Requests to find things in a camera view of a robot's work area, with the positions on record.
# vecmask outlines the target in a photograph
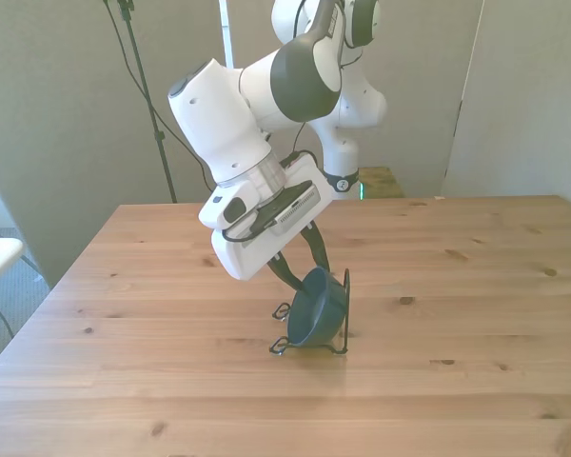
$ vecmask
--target table surface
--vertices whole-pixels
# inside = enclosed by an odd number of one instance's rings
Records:
[[[334,203],[346,357],[269,355],[292,291],[230,279],[199,208],[119,208],[7,347],[1,457],[571,457],[571,205]]]

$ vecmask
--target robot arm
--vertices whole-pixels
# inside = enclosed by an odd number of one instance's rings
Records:
[[[269,264],[294,288],[300,282],[281,249],[302,233],[318,265],[329,269],[313,220],[333,189],[308,155],[282,167],[266,134],[340,112],[348,52],[342,0],[308,0],[299,18],[297,36],[255,64],[228,70],[212,60],[169,92],[180,128],[218,183],[200,220],[214,230],[221,263],[241,280]]]
[[[305,29],[308,17],[317,6],[315,0],[301,0],[297,32]],[[292,40],[298,2],[276,0],[272,22],[283,43]],[[324,150],[324,175],[333,187],[334,198],[359,198],[359,150],[342,129],[368,128],[379,125],[387,112],[384,96],[366,80],[362,69],[364,47],[369,45],[381,24],[378,0],[345,1],[345,46],[341,59],[342,90],[334,110],[310,122]]]

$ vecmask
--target black cable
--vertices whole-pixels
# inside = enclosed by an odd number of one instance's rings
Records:
[[[10,338],[14,338],[15,333],[12,331],[12,328],[10,327],[9,321],[7,320],[6,316],[2,313],[1,310],[0,310],[0,320],[4,323],[5,327],[7,328],[7,331],[9,332]]]
[[[303,11],[305,2],[306,0],[301,0],[301,4],[298,6],[298,10],[296,11],[296,20],[294,21],[294,36],[292,36],[292,38],[296,38],[296,35],[298,34],[298,20],[301,18],[301,12]]]
[[[298,143],[298,138],[301,136],[301,133],[303,132],[303,129],[305,128],[305,126],[306,126],[306,122],[303,122],[300,130],[298,130],[298,133],[296,134],[296,138],[294,139],[294,146],[292,146],[292,152],[294,152],[296,150],[296,143]]]
[[[341,69],[343,69],[344,67],[348,67],[349,65],[355,64],[356,62],[358,62],[362,58],[363,55],[364,55],[364,50],[362,50],[360,55],[353,62],[349,62],[348,64],[341,65]]]
[[[131,66],[129,65],[129,61],[127,58],[127,53],[125,51],[125,45],[123,44],[123,39],[121,38],[121,33],[118,30],[118,27],[116,26],[116,21],[114,20],[114,16],[112,15],[112,11],[110,9],[110,6],[108,5],[108,0],[104,0],[104,5],[106,6],[106,10],[108,10],[108,14],[110,16],[110,21],[112,22],[112,26],[114,27],[114,31],[116,33],[116,38],[118,39],[118,44],[121,47],[121,52],[123,53],[123,59],[125,60],[125,67],[127,67],[127,71],[129,73],[129,76],[131,77],[131,79],[133,80],[133,83],[135,84],[135,86],[137,87],[137,89],[140,91],[140,93],[142,94],[142,96],[144,97],[145,100],[148,101],[148,99],[146,98],[146,94],[144,93],[144,90],[142,89],[142,86],[140,85],[140,83],[137,81],[137,78],[135,77],[135,75],[133,74],[133,71],[131,70]],[[171,134],[171,136],[173,136],[173,138],[180,143],[184,149],[186,149],[188,151],[188,153],[190,154],[190,156],[197,162],[197,164],[199,164],[199,167],[201,168],[201,172],[203,173],[203,182],[205,183],[207,189],[210,192],[213,192],[213,188],[209,185],[208,181],[207,181],[207,176],[206,176],[206,169],[203,166],[203,163],[201,162],[201,159],[199,159],[197,157],[197,155],[192,151],[192,149],[183,141],[180,139],[180,137],[174,133],[174,131],[167,125],[167,123],[163,120],[163,118],[161,117],[161,115],[159,114],[159,112],[156,110],[156,108],[150,103],[150,106],[152,107],[152,110],[154,111],[154,114],[156,115],[157,119],[159,120],[159,122],[163,125],[163,127],[165,127],[165,129]]]
[[[315,166],[316,166],[317,168],[320,167],[320,164],[319,164],[319,162],[317,161],[317,156],[315,155],[314,152],[312,152],[312,151],[310,151],[310,150],[308,150],[308,149],[301,149],[301,150],[297,150],[296,152],[298,152],[299,154],[308,154],[308,155],[310,155],[311,157],[313,157],[313,162],[315,162]]]
[[[255,240],[256,238],[258,238],[263,232],[264,232],[264,230],[257,231],[256,233],[251,233],[250,235],[246,236],[245,238],[230,238],[226,234],[226,230],[222,230],[222,236],[229,243],[247,243],[248,241],[252,241],[252,240]]]

